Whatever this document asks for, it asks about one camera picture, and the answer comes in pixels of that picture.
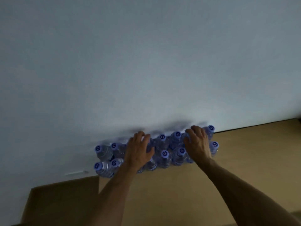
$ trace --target bottle cap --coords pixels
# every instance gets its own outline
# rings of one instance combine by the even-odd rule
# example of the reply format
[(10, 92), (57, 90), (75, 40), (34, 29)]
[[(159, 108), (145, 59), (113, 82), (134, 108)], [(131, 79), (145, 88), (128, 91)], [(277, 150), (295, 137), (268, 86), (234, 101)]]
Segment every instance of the bottle cap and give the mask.
[(166, 140), (166, 136), (164, 134), (160, 134), (158, 136), (158, 139), (161, 140), (161, 141), (165, 141)]
[(186, 149), (185, 148), (178, 148), (178, 155), (179, 156), (183, 156), (183, 155), (185, 155), (185, 153), (186, 153)]
[(98, 153), (98, 152), (101, 152), (102, 151), (102, 146), (101, 145), (97, 145), (95, 148), (94, 148), (95, 152)]
[(101, 162), (97, 162), (94, 165), (94, 170), (99, 171), (102, 169), (102, 163)]
[(213, 149), (219, 148), (219, 144), (216, 141), (211, 141), (209, 144), (212, 146)]
[(120, 162), (118, 160), (116, 160), (116, 159), (114, 159), (114, 160), (111, 161), (111, 166), (112, 167), (118, 167), (119, 164), (120, 164)]
[(209, 130), (209, 132), (214, 132), (215, 127), (213, 125), (209, 125), (208, 130)]
[(112, 144), (111, 144), (111, 149), (112, 149), (112, 150), (118, 149), (118, 143), (112, 143)]
[(173, 133), (173, 136), (174, 136), (175, 138), (179, 139), (179, 138), (181, 138), (182, 133), (181, 133), (181, 132), (174, 132), (174, 133)]
[(162, 156), (162, 158), (166, 159), (169, 156), (169, 152), (167, 150), (164, 150), (161, 152), (161, 156)]

